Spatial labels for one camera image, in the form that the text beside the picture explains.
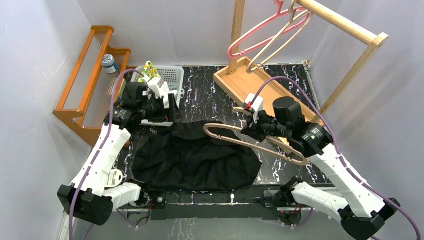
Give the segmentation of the black skirt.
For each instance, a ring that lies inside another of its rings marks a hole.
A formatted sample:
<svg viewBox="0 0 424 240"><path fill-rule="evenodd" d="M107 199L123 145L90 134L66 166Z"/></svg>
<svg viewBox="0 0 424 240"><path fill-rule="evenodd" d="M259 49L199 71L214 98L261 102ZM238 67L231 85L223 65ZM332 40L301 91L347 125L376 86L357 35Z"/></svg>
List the black skirt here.
<svg viewBox="0 0 424 240"><path fill-rule="evenodd" d="M135 154L132 173L149 187L231 191L252 185L262 167L250 148L207 135L207 120L161 127Z"/></svg>

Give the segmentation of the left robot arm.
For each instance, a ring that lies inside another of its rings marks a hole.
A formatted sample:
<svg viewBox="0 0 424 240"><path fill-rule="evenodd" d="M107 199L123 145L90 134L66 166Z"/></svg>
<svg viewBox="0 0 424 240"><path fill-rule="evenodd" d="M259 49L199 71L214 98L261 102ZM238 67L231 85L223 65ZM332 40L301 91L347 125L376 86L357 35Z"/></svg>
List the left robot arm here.
<svg viewBox="0 0 424 240"><path fill-rule="evenodd" d="M136 127L168 127L180 118L180 90L169 90L168 84L131 82L122 96L111 102L99 138L77 176L61 185L57 196L70 218L102 226L114 210L132 203L144 208L149 194L143 184L123 179L111 182L118 156Z"/></svg>

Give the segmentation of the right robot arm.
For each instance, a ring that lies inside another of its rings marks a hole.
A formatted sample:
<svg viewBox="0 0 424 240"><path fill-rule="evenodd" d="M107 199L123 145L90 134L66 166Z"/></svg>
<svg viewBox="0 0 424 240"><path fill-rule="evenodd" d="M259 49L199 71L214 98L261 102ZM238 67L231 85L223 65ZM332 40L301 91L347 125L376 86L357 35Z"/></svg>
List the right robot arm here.
<svg viewBox="0 0 424 240"><path fill-rule="evenodd" d="M349 236L370 240L400 208L394 198L371 191L367 181L345 160L330 132L318 123L307 121L300 104L292 97L273 101L273 115L264 110L264 100L253 93L244 101L248 116L241 133L257 141L285 138L282 149L294 154L293 163L305 161L317 166L338 189L340 196L292 178L280 189L288 207L307 205L338 221Z"/></svg>

